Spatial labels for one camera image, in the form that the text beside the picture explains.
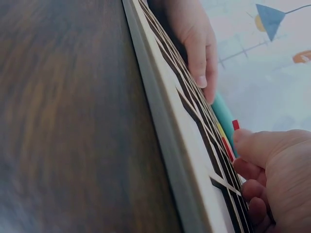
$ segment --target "child's hand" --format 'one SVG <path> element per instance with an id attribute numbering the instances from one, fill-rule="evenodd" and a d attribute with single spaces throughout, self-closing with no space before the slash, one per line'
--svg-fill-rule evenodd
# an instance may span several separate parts
<path id="1" fill-rule="evenodd" d="M 208 103 L 215 97 L 217 47 L 214 31 L 199 0 L 163 0 L 169 24 L 185 46 L 189 70 Z"/>

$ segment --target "teal pencil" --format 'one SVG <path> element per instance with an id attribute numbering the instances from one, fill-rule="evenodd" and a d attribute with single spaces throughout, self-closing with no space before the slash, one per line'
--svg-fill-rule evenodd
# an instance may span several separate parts
<path id="1" fill-rule="evenodd" d="M 227 139 L 228 139 L 228 141 L 232 147 L 232 150 L 233 150 L 235 157 L 237 158 L 238 154 L 234 148 L 233 140 L 232 140 L 232 135 L 234 133 L 232 121 L 235 119 L 233 118 L 233 116 L 232 116 L 229 108 L 227 107 L 224 99 L 222 98 L 222 96 L 218 92 L 216 93 L 215 101 L 211 107 L 212 107 L 220 125 L 222 126 L 224 133 L 226 134 L 226 137 L 227 137 Z"/>

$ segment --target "hand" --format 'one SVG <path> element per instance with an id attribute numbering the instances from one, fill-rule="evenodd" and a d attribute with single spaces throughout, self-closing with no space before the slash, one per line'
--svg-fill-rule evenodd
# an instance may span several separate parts
<path id="1" fill-rule="evenodd" d="M 233 166 L 247 179 L 241 192 L 256 232 L 310 232 L 311 132 L 237 130 L 233 140 L 240 155 Z"/>
<path id="2" fill-rule="evenodd" d="M 185 46 L 191 75 L 213 103 L 217 83 L 216 38 L 199 0 L 163 0 L 169 24 Z"/>

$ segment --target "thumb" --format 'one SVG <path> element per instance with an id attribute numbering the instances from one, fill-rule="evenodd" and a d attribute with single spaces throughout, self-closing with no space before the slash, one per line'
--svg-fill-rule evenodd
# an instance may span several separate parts
<path id="1" fill-rule="evenodd" d="M 193 33 L 184 42 L 188 55 L 188 66 L 199 88 L 207 86 L 206 80 L 206 39 Z"/>
<path id="2" fill-rule="evenodd" d="M 233 134 L 234 145 L 239 156 L 263 169 L 272 157 L 307 140 L 311 140 L 311 133 L 304 130 L 251 133 L 240 129 Z"/>

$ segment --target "dark wood surface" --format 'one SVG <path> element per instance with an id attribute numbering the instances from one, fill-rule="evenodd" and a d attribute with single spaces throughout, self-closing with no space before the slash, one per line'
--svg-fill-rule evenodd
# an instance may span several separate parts
<path id="1" fill-rule="evenodd" d="M 0 1 L 0 233 L 178 233 L 121 0 Z"/>

